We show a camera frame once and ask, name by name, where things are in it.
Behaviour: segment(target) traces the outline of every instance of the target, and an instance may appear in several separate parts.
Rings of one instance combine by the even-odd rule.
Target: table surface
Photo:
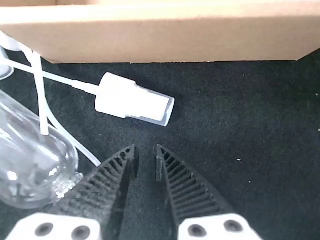
[[[21,53],[9,57],[26,63]],[[165,196],[155,181],[156,144],[188,161],[264,240],[320,238],[320,51],[299,61],[43,61],[43,69],[97,85],[111,72],[176,99],[168,126],[161,127],[97,113],[93,95],[45,81],[57,119],[99,159],[131,144],[139,148],[139,176],[129,188],[120,240],[167,239]],[[0,88],[38,114],[31,74],[16,70]],[[79,170],[87,174],[93,167],[80,154]],[[0,239],[37,211],[0,203]]]

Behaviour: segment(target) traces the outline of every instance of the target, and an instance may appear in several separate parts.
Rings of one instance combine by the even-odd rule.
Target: cardboard box
[[[298,60],[320,1],[0,0],[0,30],[55,63]]]

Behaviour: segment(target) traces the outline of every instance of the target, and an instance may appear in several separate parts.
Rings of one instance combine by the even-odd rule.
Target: clear glass bottle
[[[0,90],[0,200],[20,209],[56,202],[77,184],[76,148],[55,128]]]

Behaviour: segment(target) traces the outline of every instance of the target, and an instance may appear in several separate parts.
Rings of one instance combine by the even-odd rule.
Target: white spray pump head
[[[166,127],[175,99],[107,72],[98,87],[95,110],[119,118],[134,118]]]

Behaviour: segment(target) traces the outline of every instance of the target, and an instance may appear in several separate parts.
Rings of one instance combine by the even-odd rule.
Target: white plastic tube
[[[16,61],[12,61],[10,59],[3,58],[3,57],[0,57],[0,64],[11,66],[11,67],[13,67],[15,69],[19,69],[19,70],[22,70],[22,71],[30,73],[30,74],[34,73],[34,69],[32,67],[24,65],[24,64],[21,64],[21,63],[16,62]],[[58,75],[55,75],[55,74],[52,74],[52,73],[49,73],[49,72],[46,72],[46,71],[42,71],[42,74],[43,74],[43,77],[45,77],[46,79],[51,79],[51,80],[54,80],[56,82],[59,82],[59,83],[62,83],[62,84],[66,84],[66,85],[70,85],[70,86],[73,85],[73,81],[74,80],[68,79],[66,77],[58,76]]]
[[[9,60],[9,59],[5,59],[5,58],[0,58],[0,63],[4,64],[4,65],[8,65],[8,66],[12,66],[13,68],[16,69],[20,69],[24,72],[27,73],[34,73],[34,69],[30,66]],[[54,80],[56,82],[62,83],[62,84],[66,84],[66,85],[74,85],[74,80],[62,77],[62,76],[58,76],[49,72],[45,72],[43,71],[43,76],[47,79],[51,79]],[[61,132],[81,153],[83,153],[83,155],[85,155],[95,166],[99,166],[101,164],[101,162],[88,150],[86,149],[79,141],[77,141],[60,123],[59,121],[56,119],[55,115],[52,113],[47,99],[45,99],[44,102],[44,106],[45,106],[45,111],[46,111],[46,116],[47,118],[50,120],[50,122],[52,123],[52,125],[59,131]]]
[[[88,150],[86,149],[80,142],[78,142],[56,119],[55,115],[52,113],[47,100],[45,100],[45,109],[46,114],[52,125],[63,134],[80,152],[83,153],[96,167],[98,167],[101,162]]]
[[[35,69],[33,74],[34,74],[34,80],[35,80],[35,87],[38,94],[40,133],[41,135],[48,136],[49,124],[48,124],[46,105],[45,105],[46,92],[45,92],[44,76],[42,75],[41,56],[39,55],[39,53],[35,51],[33,52],[31,65]]]

